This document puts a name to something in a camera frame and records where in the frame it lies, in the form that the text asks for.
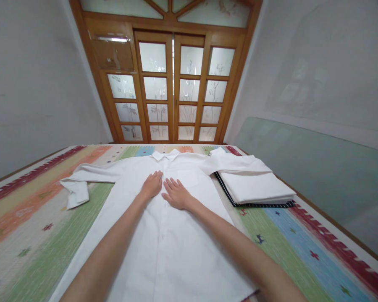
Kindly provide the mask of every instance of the shirt sleeve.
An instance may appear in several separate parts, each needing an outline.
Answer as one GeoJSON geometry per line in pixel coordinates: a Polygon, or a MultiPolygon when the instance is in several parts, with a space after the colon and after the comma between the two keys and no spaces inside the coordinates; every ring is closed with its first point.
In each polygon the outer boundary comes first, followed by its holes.
{"type": "Polygon", "coordinates": [[[67,209],[75,208],[89,200],[87,182],[115,183],[130,162],[131,158],[122,159],[104,166],[79,165],[70,177],[60,180],[60,184],[69,191],[67,209]]]}
{"type": "Polygon", "coordinates": [[[207,175],[216,171],[246,173],[247,175],[260,175],[272,172],[263,161],[255,158],[253,155],[236,156],[226,153],[222,148],[211,151],[211,156],[204,161],[200,168],[207,175]]]}

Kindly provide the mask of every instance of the forearm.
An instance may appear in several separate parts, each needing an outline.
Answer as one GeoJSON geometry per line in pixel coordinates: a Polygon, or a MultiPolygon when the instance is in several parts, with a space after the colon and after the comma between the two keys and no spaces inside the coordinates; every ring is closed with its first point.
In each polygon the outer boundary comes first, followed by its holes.
{"type": "Polygon", "coordinates": [[[61,302],[104,301],[149,197],[139,193],[91,253],[61,302]]]}
{"type": "Polygon", "coordinates": [[[290,277],[244,234],[193,198],[187,210],[211,231],[269,301],[306,301],[290,277]]]}

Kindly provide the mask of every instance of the shirt collar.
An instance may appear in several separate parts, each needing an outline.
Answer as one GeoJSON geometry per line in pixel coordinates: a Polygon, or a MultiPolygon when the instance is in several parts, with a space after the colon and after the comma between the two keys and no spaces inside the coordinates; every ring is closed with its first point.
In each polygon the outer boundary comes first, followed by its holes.
{"type": "Polygon", "coordinates": [[[170,153],[160,153],[158,151],[154,151],[150,156],[156,161],[160,161],[164,157],[168,158],[170,161],[173,161],[179,154],[181,153],[178,150],[173,149],[170,153]]]}

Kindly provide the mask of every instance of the white shirt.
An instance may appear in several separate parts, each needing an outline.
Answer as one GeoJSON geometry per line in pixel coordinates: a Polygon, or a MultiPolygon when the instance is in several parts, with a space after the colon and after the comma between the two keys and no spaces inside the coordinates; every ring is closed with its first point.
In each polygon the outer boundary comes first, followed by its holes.
{"type": "MultiPolygon", "coordinates": [[[[147,176],[179,179],[207,208],[232,223],[209,175],[215,171],[258,173],[254,156],[169,154],[123,159],[102,167],[82,164],[61,183],[70,191],[68,208],[88,201],[87,181],[114,182],[98,217],[50,301],[58,301],[91,252],[140,192],[147,176]]],[[[189,212],[172,208],[161,192],[147,205],[132,237],[107,301],[242,301],[255,291],[189,212]]]]}

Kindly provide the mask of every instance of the colorful striped blanket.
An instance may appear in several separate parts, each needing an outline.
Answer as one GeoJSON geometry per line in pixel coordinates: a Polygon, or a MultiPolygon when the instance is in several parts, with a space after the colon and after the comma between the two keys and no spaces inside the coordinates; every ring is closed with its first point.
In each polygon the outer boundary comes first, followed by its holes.
{"type": "MultiPolygon", "coordinates": [[[[91,183],[90,201],[66,211],[68,192],[59,180],[79,164],[174,148],[208,154],[217,147],[73,146],[0,182],[0,301],[47,301],[97,217],[113,184],[91,183]]],[[[243,155],[234,146],[222,147],[243,155]]],[[[295,201],[290,209],[223,202],[236,227],[281,265],[309,301],[378,301],[378,263],[303,200],[295,201]]]]}

